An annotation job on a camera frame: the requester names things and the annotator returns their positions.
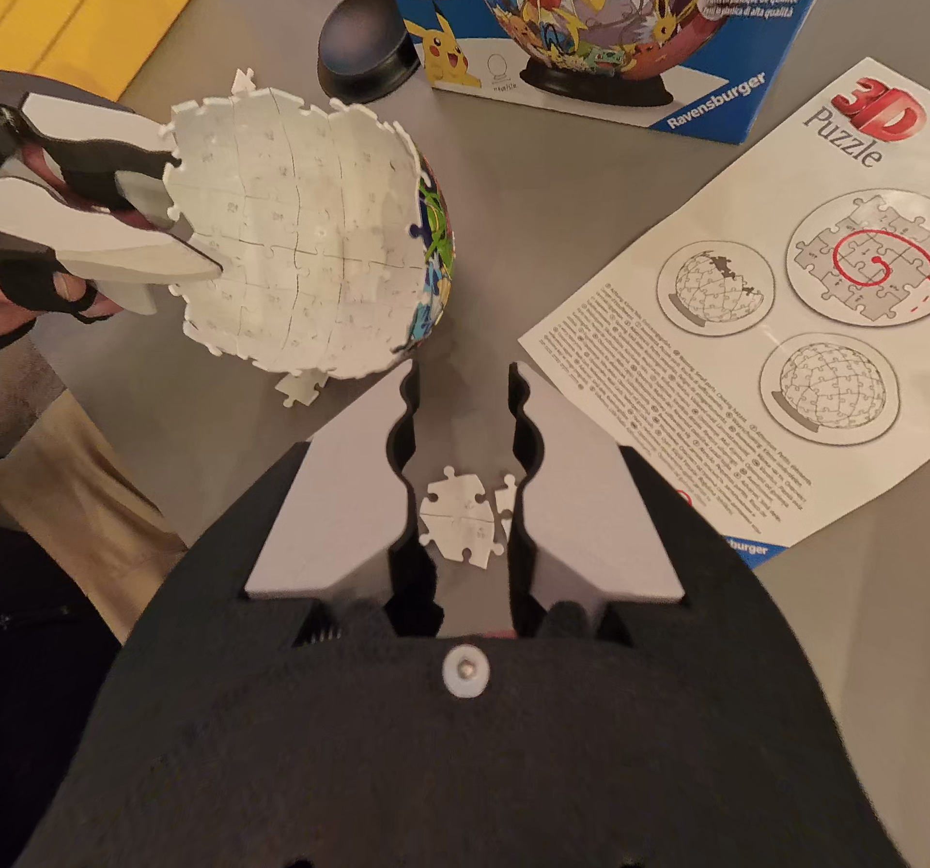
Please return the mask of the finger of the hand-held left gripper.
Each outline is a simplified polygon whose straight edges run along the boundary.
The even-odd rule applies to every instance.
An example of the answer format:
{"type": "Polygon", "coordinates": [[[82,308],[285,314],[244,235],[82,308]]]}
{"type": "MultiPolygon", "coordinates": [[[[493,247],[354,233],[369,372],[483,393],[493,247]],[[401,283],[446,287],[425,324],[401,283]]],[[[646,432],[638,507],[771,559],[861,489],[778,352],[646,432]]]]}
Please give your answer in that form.
{"type": "Polygon", "coordinates": [[[2,93],[2,177],[52,190],[164,190],[176,164],[158,123],[52,93],[2,93]]]}
{"type": "Polygon", "coordinates": [[[157,311],[151,285],[208,281],[222,271],[185,220],[168,231],[138,228],[112,213],[67,205],[24,180],[2,180],[1,225],[1,234],[51,249],[69,273],[143,316],[157,311]]]}

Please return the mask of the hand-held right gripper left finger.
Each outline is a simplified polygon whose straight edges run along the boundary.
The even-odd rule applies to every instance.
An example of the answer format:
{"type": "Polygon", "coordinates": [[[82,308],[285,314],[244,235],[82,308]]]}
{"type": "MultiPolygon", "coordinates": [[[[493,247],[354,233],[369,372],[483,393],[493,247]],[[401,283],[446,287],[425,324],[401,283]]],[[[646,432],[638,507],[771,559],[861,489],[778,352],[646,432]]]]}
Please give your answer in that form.
{"type": "Polygon", "coordinates": [[[398,634],[437,634],[437,571],[403,469],[416,449],[418,364],[394,367],[315,432],[246,582],[255,599],[369,599],[398,634]]]}

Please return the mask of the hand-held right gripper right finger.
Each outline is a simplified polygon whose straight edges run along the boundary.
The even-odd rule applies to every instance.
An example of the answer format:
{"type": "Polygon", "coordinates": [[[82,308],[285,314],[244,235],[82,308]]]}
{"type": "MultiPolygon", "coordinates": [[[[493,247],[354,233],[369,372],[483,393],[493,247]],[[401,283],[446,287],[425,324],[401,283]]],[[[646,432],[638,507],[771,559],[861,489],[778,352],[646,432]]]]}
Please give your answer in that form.
{"type": "Polygon", "coordinates": [[[511,618],[535,634],[559,603],[598,628],[612,605],[679,604],[684,589],[620,444],[527,363],[508,372],[516,489],[511,618]]]}

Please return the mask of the colourful puzzle ball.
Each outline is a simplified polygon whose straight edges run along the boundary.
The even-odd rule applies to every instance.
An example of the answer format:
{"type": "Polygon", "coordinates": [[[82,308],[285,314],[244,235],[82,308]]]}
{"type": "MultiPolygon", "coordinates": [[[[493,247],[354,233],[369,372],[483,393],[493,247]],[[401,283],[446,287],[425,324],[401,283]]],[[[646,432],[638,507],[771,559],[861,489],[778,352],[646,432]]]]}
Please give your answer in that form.
{"type": "Polygon", "coordinates": [[[221,266],[171,287],[183,332],[273,374],[393,368],[444,314],[455,270],[447,201],[397,122],[306,106],[274,88],[171,108],[175,216],[221,266]]]}

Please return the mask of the black round ball stand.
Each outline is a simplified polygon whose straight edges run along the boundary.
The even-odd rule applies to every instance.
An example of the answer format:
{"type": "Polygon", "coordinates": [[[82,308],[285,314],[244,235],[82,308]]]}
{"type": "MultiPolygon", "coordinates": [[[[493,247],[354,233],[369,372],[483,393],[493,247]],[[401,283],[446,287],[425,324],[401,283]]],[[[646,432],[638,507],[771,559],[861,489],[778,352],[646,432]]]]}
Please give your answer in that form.
{"type": "Polygon", "coordinates": [[[396,0],[342,0],[321,29],[318,80],[327,96],[345,104],[390,95],[420,66],[396,0]]]}

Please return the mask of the blue puzzle box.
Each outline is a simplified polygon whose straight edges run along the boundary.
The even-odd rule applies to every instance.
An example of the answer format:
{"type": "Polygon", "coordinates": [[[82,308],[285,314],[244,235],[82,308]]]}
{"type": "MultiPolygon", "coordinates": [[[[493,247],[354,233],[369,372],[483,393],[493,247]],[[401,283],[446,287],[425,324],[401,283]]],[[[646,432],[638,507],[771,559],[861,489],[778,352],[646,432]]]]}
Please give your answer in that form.
{"type": "Polygon", "coordinates": [[[395,0],[438,91],[737,145],[817,0],[395,0]]]}

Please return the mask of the person's left hand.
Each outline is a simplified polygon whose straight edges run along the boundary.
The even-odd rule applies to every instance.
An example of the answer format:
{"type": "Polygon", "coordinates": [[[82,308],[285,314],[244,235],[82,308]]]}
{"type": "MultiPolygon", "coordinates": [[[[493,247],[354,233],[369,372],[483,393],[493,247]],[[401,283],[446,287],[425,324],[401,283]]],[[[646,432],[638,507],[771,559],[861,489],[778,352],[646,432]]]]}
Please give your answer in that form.
{"type": "Polygon", "coordinates": [[[89,324],[122,312],[121,305],[86,281],[53,264],[3,261],[1,265],[1,349],[28,335],[41,316],[60,313],[89,324]]]}

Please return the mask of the yellow plastic bin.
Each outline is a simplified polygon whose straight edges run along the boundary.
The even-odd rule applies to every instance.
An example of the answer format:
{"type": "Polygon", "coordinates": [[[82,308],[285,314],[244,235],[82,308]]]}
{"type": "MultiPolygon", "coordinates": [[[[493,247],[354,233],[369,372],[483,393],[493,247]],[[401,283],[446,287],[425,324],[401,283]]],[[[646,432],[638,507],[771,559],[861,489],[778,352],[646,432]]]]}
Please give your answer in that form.
{"type": "Polygon", "coordinates": [[[1,68],[119,99],[191,0],[1,0],[1,68]]]}

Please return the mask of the person's khaki trousers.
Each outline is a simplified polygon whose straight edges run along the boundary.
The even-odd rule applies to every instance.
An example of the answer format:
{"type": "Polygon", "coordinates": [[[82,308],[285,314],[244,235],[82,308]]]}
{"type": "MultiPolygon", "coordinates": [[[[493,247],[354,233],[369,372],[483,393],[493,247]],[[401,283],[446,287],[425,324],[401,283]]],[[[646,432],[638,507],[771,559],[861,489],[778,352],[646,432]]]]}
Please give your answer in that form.
{"type": "Polygon", "coordinates": [[[28,338],[1,352],[2,525],[27,533],[124,644],[188,547],[28,338]]]}

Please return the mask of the white instruction sheet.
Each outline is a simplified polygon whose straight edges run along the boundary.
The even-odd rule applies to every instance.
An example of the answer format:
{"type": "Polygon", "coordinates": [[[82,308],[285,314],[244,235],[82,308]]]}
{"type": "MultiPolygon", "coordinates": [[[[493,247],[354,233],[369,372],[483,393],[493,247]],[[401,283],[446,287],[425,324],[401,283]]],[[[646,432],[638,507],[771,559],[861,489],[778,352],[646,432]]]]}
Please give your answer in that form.
{"type": "Polygon", "coordinates": [[[519,340],[750,568],[928,463],[928,112],[859,61],[519,340]]]}

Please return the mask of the person's black jacket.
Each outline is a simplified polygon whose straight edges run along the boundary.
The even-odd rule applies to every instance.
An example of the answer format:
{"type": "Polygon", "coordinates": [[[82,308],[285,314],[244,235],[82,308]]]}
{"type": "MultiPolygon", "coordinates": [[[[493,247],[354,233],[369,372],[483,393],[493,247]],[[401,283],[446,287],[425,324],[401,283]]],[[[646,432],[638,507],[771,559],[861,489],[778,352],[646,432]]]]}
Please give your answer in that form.
{"type": "Polygon", "coordinates": [[[1,865],[12,866],[69,769],[119,642],[26,533],[1,531],[1,865]]]}

